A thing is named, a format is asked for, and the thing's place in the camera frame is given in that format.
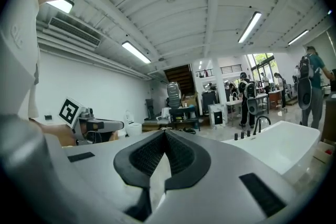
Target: white toilet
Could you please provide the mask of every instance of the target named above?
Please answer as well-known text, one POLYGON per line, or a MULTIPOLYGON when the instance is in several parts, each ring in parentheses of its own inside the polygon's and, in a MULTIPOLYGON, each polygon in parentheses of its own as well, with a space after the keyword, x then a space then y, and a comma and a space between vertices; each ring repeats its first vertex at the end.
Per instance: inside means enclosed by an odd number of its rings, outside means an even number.
POLYGON ((134 116, 131 112, 125 113, 125 129, 128 136, 140 135, 142 133, 142 124, 134 122, 134 116))

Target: glossy tile floor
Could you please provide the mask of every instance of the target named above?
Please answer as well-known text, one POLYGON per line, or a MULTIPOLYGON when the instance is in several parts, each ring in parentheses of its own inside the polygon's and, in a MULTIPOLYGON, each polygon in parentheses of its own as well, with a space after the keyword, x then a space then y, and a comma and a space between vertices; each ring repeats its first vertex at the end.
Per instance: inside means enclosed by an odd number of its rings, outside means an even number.
MULTIPOLYGON (((322 132, 323 123, 324 123, 324 115, 325 115, 325 107, 323 105, 323 114, 322 119, 320 121, 319 130, 322 132)), ((297 104, 294 106, 287 106, 287 112, 284 111, 275 111, 270 110, 269 114, 265 112, 265 115, 268 116, 271 120, 271 124, 274 124, 278 121, 288 121, 292 123, 299 124, 301 119, 301 110, 297 104)), ((240 115, 236 113, 233 121, 229 121, 225 127, 220 127, 217 129, 213 129, 210 126, 201 127, 201 131, 196 130, 196 135, 218 140, 230 140, 234 138, 234 134, 242 131, 242 128, 239 126, 240 123, 240 115)), ((312 122, 312 115, 309 117, 309 125, 312 122)), ((268 126, 267 121, 262 121, 261 128, 265 128, 268 126)), ((245 127, 245 131, 250 129, 249 126, 245 127)), ((313 158, 311 161, 310 167, 307 169, 307 172, 296 182, 293 187, 297 191, 298 194, 303 193, 305 190, 313 188, 316 186, 321 179, 324 177, 325 172, 327 170, 326 164, 319 161, 316 158, 313 158)), ((151 189, 150 196, 152 202, 152 209, 158 206, 160 199, 164 193, 164 181, 171 177, 169 161, 166 155, 161 159, 157 169, 151 177, 151 189)))

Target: fluorescent light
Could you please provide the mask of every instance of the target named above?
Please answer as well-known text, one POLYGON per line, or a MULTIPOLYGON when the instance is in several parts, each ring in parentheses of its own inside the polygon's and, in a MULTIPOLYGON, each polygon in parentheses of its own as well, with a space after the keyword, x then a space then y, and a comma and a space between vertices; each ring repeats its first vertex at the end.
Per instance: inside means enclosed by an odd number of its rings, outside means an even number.
POLYGON ((55 0, 47 2, 51 6, 54 6, 60 10, 63 10, 66 13, 69 13, 74 6, 74 3, 70 0, 55 0))
POLYGON ((300 37, 304 36, 306 33, 308 33, 309 30, 305 30, 303 33, 301 33, 300 35, 298 35, 295 39, 293 39, 291 42, 288 43, 288 45, 293 44, 295 41, 297 41, 300 37))
POLYGON ((135 49, 133 47, 133 45, 131 43, 129 43, 128 41, 124 42, 122 44, 122 47, 124 47, 126 50, 128 50, 133 55, 137 56, 144 63, 150 63, 151 62, 150 59, 148 59, 145 55, 143 55, 141 52, 139 52, 137 49, 135 49))
POLYGON ((245 41, 245 39, 248 37, 248 35, 251 33, 253 27, 255 27, 255 25, 257 24, 257 22, 259 21, 261 17, 261 13, 260 12, 254 12, 250 22, 248 23, 243 35, 240 37, 240 39, 238 40, 238 43, 243 43, 245 41))

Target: black and white square marker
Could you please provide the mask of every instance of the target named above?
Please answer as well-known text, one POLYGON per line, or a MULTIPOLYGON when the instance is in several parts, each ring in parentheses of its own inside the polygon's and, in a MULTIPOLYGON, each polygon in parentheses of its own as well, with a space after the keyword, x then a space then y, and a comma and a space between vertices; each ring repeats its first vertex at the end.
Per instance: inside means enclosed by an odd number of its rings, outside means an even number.
POLYGON ((59 116, 71 125, 75 119, 78 109, 79 107, 76 104, 71 102, 69 99, 66 99, 61 111, 59 112, 59 116))

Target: air conditioning vent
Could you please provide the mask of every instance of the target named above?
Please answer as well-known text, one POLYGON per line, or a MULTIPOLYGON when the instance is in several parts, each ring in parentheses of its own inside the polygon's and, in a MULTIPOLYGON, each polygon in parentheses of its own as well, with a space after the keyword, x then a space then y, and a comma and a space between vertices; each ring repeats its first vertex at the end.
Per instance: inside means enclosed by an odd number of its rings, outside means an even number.
POLYGON ((83 30, 80 30, 79 28, 56 17, 51 18, 48 27, 49 29, 73 38, 79 42, 83 42, 93 48, 97 48, 100 44, 100 40, 98 38, 95 38, 83 30))

